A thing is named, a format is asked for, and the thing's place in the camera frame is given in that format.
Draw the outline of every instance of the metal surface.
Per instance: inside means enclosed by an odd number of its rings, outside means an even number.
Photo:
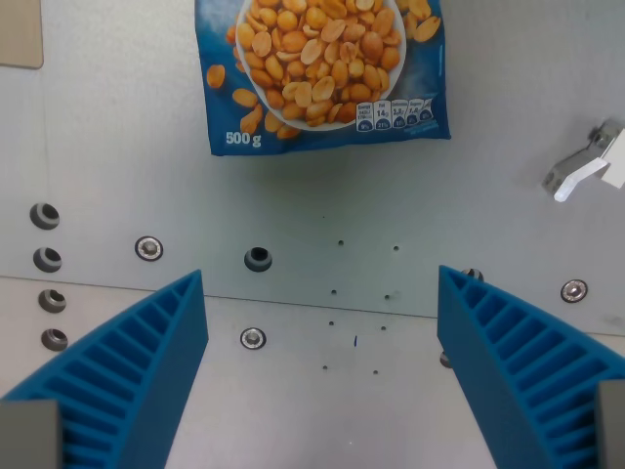
[[[57,290],[52,290],[50,288],[39,293],[39,297],[37,299],[39,301],[39,306],[41,306],[41,308],[48,313],[60,313],[67,306],[65,297],[62,296]]]
[[[41,334],[43,346],[53,352],[61,352],[67,348],[67,336],[58,329],[46,329]]]
[[[211,295],[433,316],[438,265],[479,266],[583,330],[625,334],[625,251],[605,248],[625,194],[590,184],[558,204],[540,187],[622,117],[625,3],[442,8],[453,140],[217,158],[193,2],[44,3],[46,65],[0,69],[0,275],[155,289],[201,268]],[[40,200],[62,214],[48,233],[24,216]],[[167,246],[157,263],[129,255],[146,233]],[[43,245],[63,257],[53,276],[29,260]],[[273,258],[261,275],[242,262],[254,246]],[[559,295],[576,277],[587,311]]]
[[[142,236],[135,243],[135,252],[144,261],[154,262],[163,256],[163,244],[152,236]]]
[[[588,284],[584,280],[570,280],[564,284],[560,295],[566,303],[578,303],[586,298]]]
[[[71,298],[62,315],[27,300],[48,288]],[[146,295],[0,278],[13,312],[0,315],[0,394],[56,355],[42,328],[78,340]],[[206,311],[211,338],[167,469],[494,469],[438,362],[436,320],[218,298]],[[250,323],[271,339],[255,353],[239,342]],[[600,339],[625,352],[624,338]]]

